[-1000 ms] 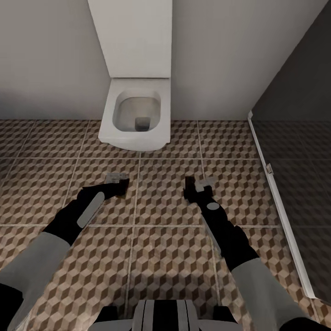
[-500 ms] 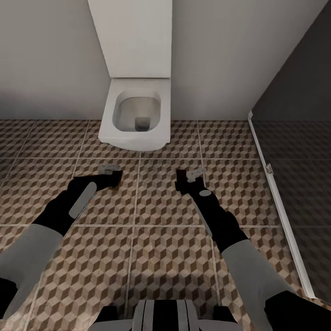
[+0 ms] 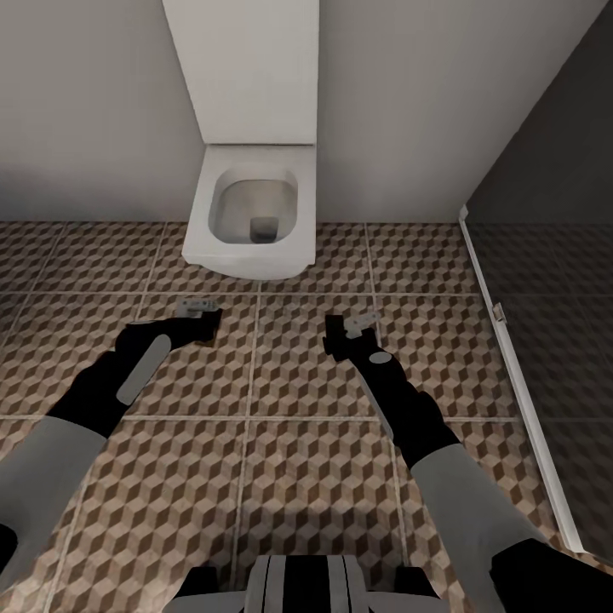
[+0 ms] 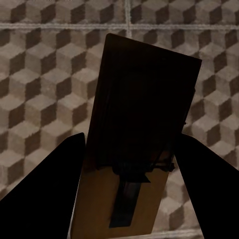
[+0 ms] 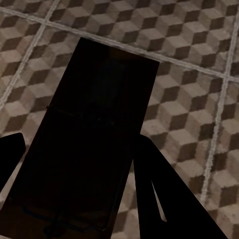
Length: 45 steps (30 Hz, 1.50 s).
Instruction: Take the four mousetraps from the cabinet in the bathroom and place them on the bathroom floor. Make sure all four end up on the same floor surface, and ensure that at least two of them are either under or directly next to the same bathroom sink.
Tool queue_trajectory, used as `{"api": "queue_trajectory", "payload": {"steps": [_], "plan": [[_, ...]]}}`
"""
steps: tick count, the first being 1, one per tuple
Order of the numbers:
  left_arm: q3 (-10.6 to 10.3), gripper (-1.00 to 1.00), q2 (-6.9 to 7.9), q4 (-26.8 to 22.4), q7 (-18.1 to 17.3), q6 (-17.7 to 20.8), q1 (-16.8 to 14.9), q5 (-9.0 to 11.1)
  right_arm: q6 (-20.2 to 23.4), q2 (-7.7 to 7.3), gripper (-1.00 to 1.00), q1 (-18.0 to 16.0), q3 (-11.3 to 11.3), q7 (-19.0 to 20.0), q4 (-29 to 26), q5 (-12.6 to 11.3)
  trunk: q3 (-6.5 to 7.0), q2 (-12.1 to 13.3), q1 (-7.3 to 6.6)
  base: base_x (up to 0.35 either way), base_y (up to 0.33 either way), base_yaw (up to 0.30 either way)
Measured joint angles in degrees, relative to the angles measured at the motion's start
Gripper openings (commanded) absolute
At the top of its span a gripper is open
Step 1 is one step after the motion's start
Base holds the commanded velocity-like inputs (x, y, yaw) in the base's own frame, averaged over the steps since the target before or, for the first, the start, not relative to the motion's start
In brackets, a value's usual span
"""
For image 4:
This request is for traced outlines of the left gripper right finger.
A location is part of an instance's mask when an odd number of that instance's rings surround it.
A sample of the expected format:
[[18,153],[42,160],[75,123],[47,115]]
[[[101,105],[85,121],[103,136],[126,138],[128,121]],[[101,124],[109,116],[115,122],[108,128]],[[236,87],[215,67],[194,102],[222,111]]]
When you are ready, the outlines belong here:
[[239,171],[182,133],[173,151],[204,238],[239,239]]

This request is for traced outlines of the mousetrap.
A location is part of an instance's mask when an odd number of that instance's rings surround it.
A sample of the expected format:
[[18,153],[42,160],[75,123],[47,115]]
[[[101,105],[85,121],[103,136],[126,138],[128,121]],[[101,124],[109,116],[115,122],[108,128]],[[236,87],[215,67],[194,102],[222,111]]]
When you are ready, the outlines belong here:
[[202,61],[106,35],[71,239],[151,234]]

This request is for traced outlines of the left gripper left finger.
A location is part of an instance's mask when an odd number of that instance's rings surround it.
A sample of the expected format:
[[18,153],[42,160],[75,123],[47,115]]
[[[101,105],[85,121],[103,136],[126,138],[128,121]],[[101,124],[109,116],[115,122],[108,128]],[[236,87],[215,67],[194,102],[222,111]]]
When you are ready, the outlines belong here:
[[85,152],[68,137],[0,201],[0,239],[67,239]]

